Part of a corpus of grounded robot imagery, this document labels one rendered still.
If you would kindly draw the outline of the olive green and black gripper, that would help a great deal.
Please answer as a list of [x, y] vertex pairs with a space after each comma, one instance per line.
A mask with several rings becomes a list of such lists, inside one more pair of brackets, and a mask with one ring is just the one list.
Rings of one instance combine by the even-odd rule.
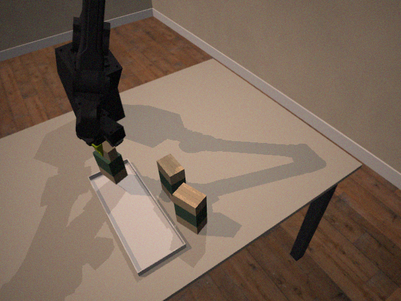
[[104, 142], [104, 141], [107, 141], [104, 137], [99, 137], [97, 140], [94, 140], [94, 139], [85, 139], [85, 138], [82, 138], [82, 137], [80, 137], [77, 133], [76, 133], [76, 135], [77, 135], [77, 137], [79, 138], [79, 139], [82, 139], [82, 140], [84, 140], [85, 142], [86, 142], [86, 144], [87, 145], [89, 145], [89, 146], [93, 146], [95, 149], [96, 149], [96, 151], [101, 155], [101, 156], [103, 156], [103, 146], [102, 146], [102, 143]]

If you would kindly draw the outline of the white shallow rectangular tray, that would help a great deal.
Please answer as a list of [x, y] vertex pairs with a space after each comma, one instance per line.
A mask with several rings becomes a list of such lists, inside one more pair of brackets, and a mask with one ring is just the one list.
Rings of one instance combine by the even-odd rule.
[[186, 248], [148, 187], [127, 159], [128, 176], [115, 184], [100, 171], [88, 176], [139, 276]]

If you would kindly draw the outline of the tan block with dark green band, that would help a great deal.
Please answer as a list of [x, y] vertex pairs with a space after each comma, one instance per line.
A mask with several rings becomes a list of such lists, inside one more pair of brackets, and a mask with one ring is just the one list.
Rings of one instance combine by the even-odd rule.
[[185, 169], [179, 162], [168, 154], [163, 158], [157, 160], [159, 170], [160, 182], [162, 189], [168, 195], [170, 200], [174, 203], [172, 194], [180, 187], [185, 181]]
[[93, 155], [96, 163], [100, 169], [100, 172], [109, 178], [115, 184], [118, 184], [121, 180], [128, 176], [125, 164], [122, 159], [122, 155], [117, 152], [115, 147], [112, 147], [107, 141], [102, 143], [103, 145], [103, 156], [101, 156], [95, 149]]
[[172, 195], [177, 222], [198, 235], [207, 224], [207, 196], [184, 182]]

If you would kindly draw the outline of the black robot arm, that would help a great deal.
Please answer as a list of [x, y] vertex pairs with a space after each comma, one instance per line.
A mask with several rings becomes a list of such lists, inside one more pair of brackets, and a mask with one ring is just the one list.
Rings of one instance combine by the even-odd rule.
[[100, 107], [100, 100], [106, 100], [110, 89], [110, 77], [105, 76], [105, 68], [110, 67], [110, 23], [104, 22], [104, 13], [105, 0], [83, 0], [80, 17], [73, 18], [73, 46], [68, 52], [76, 71], [76, 133], [85, 139], [102, 136], [116, 147], [126, 136], [124, 128]]

